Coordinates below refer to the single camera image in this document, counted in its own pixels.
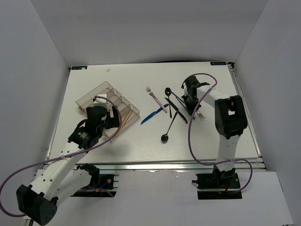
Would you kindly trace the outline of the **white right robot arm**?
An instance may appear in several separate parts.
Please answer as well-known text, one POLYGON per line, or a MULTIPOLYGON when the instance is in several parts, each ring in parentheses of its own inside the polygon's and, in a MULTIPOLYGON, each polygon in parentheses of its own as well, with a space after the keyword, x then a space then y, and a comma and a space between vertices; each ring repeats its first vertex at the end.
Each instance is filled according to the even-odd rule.
POLYGON ((229 183, 235 174, 234 159, 238 140, 247 128, 248 122, 239 95, 229 96, 214 89, 217 85, 199 82, 197 74, 187 77, 181 85, 184 89, 182 99, 190 116, 200 108, 201 102, 214 108, 214 123, 219 138, 219 151, 213 170, 212 181, 216 187, 222 188, 229 183))

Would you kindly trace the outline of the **black round spoon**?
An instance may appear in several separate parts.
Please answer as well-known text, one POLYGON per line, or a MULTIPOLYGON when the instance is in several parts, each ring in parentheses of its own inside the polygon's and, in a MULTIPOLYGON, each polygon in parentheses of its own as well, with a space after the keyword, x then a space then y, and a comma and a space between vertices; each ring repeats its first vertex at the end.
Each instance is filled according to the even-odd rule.
POLYGON ((173 119, 172 119, 172 121, 169 125, 169 128, 168 128, 167 132, 161 136, 161 142, 162 143, 166 143, 168 141, 168 139, 169 139, 168 133, 169 133, 169 131, 172 127, 172 124, 173 124, 175 118, 177 117, 177 115, 178 115, 178 112, 175 113, 175 115, 174 115, 174 117, 173 117, 173 119))

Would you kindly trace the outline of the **pink handled fork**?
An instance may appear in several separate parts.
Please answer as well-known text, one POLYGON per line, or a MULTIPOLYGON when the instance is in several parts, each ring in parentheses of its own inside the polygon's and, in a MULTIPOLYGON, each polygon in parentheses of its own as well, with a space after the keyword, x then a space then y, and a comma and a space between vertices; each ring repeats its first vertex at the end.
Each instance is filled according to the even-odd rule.
POLYGON ((146 87, 147 93, 156 101, 156 103, 163 109, 165 113, 167 113, 167 109, 164 107, 164 105, 157 99, 157 97, 153 94, 150 87, 146 87))

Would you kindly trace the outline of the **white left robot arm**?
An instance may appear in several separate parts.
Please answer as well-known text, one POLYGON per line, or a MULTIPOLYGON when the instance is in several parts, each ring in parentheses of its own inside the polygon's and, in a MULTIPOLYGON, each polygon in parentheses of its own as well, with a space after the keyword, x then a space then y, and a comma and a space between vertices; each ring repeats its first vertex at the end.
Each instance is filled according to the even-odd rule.
POLYGON ((119 111, 112 107, 113 115, 104 106, 87 108, 87 118, 82 120, 68 137, 65 148, 57 161, 28 186, 21 185, 17 191, 19 210, 41 226, 48 224, 57 208, 67 198, 82 188, 93 189, 99 184, 99 169, 85 163, 67 177, 71 169, 96 146, 105 129, 120 126, 119 111))

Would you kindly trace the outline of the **green handled silver fork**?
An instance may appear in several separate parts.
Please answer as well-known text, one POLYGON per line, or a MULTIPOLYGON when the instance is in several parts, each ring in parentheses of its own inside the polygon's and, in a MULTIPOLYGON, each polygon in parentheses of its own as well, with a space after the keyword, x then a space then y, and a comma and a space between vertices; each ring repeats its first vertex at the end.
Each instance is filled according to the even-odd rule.
POLYGON ((205 119, 205 118, 206 118, 200 111, 197 111, 197 116, 198 116, 200 119, 205 119))

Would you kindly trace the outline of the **yellow chopstick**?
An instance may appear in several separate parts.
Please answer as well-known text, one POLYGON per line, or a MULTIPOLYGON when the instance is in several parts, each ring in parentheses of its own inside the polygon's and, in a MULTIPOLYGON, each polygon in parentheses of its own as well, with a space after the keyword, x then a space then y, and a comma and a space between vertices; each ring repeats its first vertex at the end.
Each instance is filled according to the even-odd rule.
POLYGON ((123 120, 122 124, 121 124, 121 127, 120 127, 120 130, 118 131, 118 133, 116 134, 115 137, 117 137, 119 135, 119 133, 121 132, 121 130, 123 129, 123 127, 125 126, 125 124, 127 123, 128 119, 130 118, 131 114, 133 113, 133 111, 129 111, 125 117, 125 119, 123 120))
POLYGON ((123 118, 122 118, 122 122, 123 122, 123 120, 125 119, 125 117, 126 117, 126 115, 127 115, 127 113, 123 116, 123 118))

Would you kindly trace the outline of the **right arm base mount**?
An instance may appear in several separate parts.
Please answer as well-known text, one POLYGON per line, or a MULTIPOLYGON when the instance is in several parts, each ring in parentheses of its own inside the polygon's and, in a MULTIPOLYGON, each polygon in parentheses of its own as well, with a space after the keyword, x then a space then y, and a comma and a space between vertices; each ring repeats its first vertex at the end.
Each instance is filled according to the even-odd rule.
POLYGON ((240 181, 238 174, 235 173, 231 179, 226 179, 220 185, 214 181, 211 173, 196 174, 196 179, 192 180, 192 184, 197 187, 199 200, 238 200, 242 199, 240 189, 240 181))

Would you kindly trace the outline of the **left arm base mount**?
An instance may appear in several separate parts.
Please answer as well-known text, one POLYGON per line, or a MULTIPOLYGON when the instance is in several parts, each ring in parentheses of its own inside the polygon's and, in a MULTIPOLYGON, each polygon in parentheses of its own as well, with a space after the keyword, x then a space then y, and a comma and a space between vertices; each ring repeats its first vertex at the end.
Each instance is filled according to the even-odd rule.
POLYGON ((101 173, 100 169, 92 164, 78 165, 76 170, 86 171, 90 176, 88 185, 79 189, 72 197, 113 198, 119 184, 119 175, 101 173))

